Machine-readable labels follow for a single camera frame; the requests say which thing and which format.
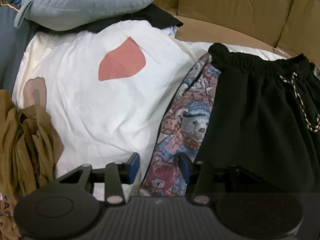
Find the brown crumpled garment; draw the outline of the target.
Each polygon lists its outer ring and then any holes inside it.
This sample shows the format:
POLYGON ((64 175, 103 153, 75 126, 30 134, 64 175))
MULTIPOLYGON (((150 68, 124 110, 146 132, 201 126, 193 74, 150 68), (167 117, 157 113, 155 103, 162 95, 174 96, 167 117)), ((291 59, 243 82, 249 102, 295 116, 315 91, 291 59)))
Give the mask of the brown crumpled garment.
POLYGON ((17 202, 55 178, 63 144, 39 105, 18 109, 1 90, 1 239, 18 239, 17 202))

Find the grey-blue blanket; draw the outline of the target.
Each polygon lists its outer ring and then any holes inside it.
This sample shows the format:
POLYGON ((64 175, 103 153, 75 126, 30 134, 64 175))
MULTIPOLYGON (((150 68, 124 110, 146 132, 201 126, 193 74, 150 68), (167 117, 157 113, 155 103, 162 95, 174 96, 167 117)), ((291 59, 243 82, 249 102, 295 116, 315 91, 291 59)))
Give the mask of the grey-blue blanket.
POLYGON ((1 6, 0 64, 1 89, 12 93, 25 49, 37 31, 37 24, 23 20, 14 27, 17 9, 12 5, 1 6))

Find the cream bear print duvet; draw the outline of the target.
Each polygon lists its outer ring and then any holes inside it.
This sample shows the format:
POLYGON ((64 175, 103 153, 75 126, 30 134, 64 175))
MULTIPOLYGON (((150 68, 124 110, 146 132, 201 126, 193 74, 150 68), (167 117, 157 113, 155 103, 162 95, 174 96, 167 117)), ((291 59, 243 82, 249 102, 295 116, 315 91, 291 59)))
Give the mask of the cream bear print duvet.
MULTIPOLYGON (((193 65, 215 43, 185 42, 146 21, 124 21, 93 34, 38 32, 28 44, 14 87, 19 106, 40 105, 63 143, 55 175, 89 164, 104 168, 140 155, 140 171, 124 195, 140 194, 165 115, 193 65)), ((285 59, 249 47, 232 52, 285 59)), ((212 190, 207 164, 200 191, 212 190)))

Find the black cloth under pillow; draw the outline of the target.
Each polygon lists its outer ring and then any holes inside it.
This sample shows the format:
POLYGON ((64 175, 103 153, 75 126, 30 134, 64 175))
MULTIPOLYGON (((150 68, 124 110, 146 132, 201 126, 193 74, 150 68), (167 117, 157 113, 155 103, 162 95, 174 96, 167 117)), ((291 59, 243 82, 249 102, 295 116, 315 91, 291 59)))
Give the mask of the black cloth under pillow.
POLYGON ((67 31, 79 32, 82 30, 87 30, 92 33, 98 33, 114 23, 126 20, 145 20, 153 27, 158 29, 165 29, 172 26, 182 26, 182 22, 174 18, 174 16, 171 14, 160 9, 152 2, 150 5, 137 12, 97 20, 67 31))

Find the light blue neck pillow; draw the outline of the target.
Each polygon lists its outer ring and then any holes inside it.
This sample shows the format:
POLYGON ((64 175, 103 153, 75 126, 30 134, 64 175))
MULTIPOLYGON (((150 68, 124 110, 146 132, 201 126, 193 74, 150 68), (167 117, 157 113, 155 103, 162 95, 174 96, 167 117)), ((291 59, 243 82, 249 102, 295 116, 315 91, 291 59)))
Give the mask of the light blue neck pillow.
POLYGON ((97 20, 144 9, 154 0, 22 0, 14 20, 33 21, 54 31, 67 31, 97 20))

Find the brown cardboard box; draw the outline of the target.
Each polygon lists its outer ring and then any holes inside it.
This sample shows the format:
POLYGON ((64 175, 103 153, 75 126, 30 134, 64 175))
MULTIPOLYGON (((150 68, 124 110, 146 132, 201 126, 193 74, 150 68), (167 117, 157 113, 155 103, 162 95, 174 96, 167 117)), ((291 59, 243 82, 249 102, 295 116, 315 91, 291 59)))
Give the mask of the brown cardboard box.
POLYGON ((319 0, 155 0, 186 25, 233 29, 290 55, 319 63, 319 0))

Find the black bear-pattern shorts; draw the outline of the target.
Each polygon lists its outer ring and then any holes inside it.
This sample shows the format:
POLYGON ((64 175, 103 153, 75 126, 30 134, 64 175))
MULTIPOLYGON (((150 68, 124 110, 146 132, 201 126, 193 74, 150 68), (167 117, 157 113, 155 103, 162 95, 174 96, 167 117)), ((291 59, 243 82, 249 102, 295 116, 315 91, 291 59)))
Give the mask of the black bear-pattern shorts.
POLYGON ((304 55, 264 60, 215 43, 168 107, 140 186, 183 196, 178 156, 239 165, 287 192, 319 191, 319 79, 304 55))

